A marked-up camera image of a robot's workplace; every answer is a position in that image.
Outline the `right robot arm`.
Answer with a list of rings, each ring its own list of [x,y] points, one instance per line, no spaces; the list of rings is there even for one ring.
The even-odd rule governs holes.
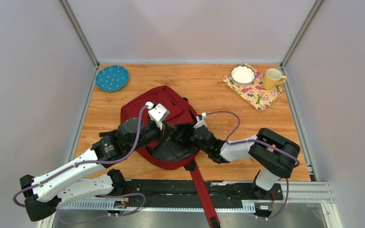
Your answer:
[[[217,164],[255,159],[263,167],[252,184],[258,199],[266,198],[277,181],[290,178],[300,165],[300,146],[268,128],[246,139],[228,141],[216,138],[206,126],[192,127],[179,142],[205,152]]]

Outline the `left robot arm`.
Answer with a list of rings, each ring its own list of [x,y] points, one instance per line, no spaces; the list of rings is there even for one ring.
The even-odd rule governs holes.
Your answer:
[[[125,161],[132,152],[152,142],[168,141],[178,130],[178,125],[165,121],[150,120],[145,125],[140,118],[129,118],[116,130],[103,133],[98,142],[63,166],[40,176],[21,177],[20,193],[25,199],[20,203],[14,195],[13,201],[25,208],[30,221],[40,221],[74,201],[96,195],[121,197],[126,184],[119,170],[89,181],[83,178]]]

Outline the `red student backpack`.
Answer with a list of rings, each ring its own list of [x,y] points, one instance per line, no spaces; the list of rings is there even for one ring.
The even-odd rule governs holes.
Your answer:
[[[195,160],[201,150],[194,136],[197,113],[187,99],[165,85],[152,88],[121,107],[120,125],[116,130],[102,132],[99,136],[110,136],[117,141],[120,149],[130,151],[138,124],[133,118],[139,115],[147,102],[152,102],[153,107],[142,113],[141,131],[135,149],[161,169],[184,167],[189,171],[209,226],[219,228],[219,218]]]

